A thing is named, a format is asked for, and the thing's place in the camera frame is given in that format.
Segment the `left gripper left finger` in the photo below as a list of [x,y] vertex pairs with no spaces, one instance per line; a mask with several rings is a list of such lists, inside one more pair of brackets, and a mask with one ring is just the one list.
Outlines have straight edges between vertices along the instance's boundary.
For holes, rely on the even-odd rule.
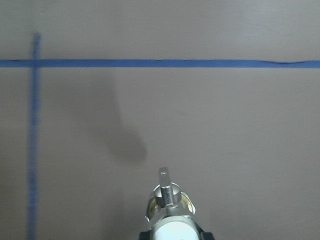
[[150,231],[142,231],[139,233],[139,240],[150,240]]

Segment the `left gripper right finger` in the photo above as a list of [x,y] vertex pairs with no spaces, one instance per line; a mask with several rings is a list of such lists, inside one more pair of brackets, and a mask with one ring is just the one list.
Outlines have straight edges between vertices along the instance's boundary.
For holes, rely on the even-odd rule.
[[213,240],[213,234],[211,232],[202,231],[200,233],[201,240]]

